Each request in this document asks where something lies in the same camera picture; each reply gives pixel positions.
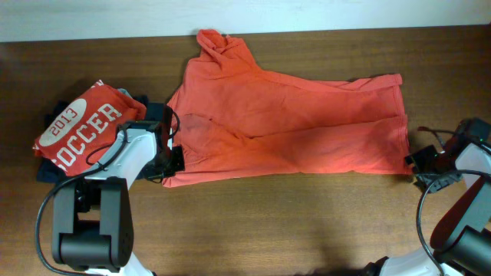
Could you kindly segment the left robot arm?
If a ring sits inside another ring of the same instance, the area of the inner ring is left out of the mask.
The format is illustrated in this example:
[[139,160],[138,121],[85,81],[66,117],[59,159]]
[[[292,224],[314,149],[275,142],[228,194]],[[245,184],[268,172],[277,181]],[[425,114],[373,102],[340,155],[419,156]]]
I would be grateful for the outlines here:
[[144,120],[117,127],[115,141],[88,170],[57,184],[51,254],[69,275],[151,275],[133,253],[129,190],[139,178],[162,182],[185,169],[176,112],[150,103]]

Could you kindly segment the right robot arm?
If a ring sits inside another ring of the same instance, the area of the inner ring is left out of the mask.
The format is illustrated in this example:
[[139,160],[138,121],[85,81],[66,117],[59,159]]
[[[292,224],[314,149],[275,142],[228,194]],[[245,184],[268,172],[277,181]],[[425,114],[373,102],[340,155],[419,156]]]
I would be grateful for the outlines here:
[[[490,273],[490,125],[474,117],[460,121],[441,148],[427,146],[406,156],[422,195],[416,228],[421,247],[400,257],[367,264],[368,276],[488,275]],[[463,181],[466,191],[425,239],[423,204],[430,194]]]

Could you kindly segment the orange soccer t-shirt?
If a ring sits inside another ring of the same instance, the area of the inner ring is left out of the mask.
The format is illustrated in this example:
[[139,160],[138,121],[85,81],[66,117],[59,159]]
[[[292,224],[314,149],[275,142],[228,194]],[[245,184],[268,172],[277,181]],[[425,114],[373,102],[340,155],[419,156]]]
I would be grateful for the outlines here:
[[246,42],[202,29],[170,99],[185,169],[167,188],[292,173],[407,175],[399,74],[306,80],[267,71]]

